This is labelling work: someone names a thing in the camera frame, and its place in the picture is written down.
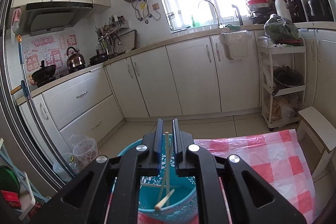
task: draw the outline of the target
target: white thermos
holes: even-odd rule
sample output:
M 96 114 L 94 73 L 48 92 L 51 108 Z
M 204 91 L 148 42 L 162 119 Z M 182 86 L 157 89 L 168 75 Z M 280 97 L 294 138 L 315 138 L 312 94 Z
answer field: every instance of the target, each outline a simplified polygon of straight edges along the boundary
M 291 13 L 289 12 L 288 6 L 288 0 L 275 0 L 275 8 L 277 10 L 277 14 L 292 21 Z

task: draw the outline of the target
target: round metal bolt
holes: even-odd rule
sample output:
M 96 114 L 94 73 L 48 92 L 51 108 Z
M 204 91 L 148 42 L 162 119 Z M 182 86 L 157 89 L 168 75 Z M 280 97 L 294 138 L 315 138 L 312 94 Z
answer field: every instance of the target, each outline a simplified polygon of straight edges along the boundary
M 144 152 L 144 151 L 146 151 L 147 150 L 147 145 L 145 145 L 145 144 L 139 144 L 137 147 L 136 147 L 136 149 L 139 151 L 139 152 Z
M 197 144 L 191 144 L 188 146 L 188 149 L 192 152 L 197 152 L 200 149 L 200 147 Z
M 240 161 L 240 158 L 237 155 L 231 155 L 229 157 L 229 161 L 237 163 L 238 161 Z
M 99 163 L 99 164 L 103 164 L 106 161 L 107 161 L 106 156 L 99 156 L 99 157 L 96 158 L 96 162 Z

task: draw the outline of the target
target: white stool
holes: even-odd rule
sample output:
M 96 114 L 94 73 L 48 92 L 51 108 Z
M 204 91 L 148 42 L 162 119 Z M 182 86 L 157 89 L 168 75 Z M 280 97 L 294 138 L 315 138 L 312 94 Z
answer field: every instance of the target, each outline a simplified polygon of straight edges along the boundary
M 298 140 L 302 140 L 307 133 L 322 155 L 311 175 L 312 178 L 315 178 L 326 168 L 334 152 L 336 129 L 312 106 L 300 110 L 299 115 L 301 120 L 296 131 Z

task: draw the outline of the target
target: black range hood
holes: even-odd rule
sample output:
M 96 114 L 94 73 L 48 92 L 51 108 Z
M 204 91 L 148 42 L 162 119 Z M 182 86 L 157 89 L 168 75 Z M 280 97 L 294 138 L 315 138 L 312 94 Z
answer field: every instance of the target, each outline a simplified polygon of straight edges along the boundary
M 92 9 L 92 3 L 47 1 L 28 3 L 21 8 L 18 34 L 31 36 L 62 31 L 73 27 Z

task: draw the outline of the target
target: checkered tablecloth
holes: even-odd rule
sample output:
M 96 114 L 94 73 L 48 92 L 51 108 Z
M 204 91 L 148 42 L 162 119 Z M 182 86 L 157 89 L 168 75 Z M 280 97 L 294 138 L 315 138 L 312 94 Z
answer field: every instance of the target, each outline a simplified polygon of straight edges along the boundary
M 194 142 L 216 156 L 240 156 L 304 215 L 307 224 L 313 222 L 315 189 L 295 129 Z M 160 223 L 162 222 L 144 214 L 138 214 L 138 224 Z M 198 218 L 190 224 L 198 224 Z

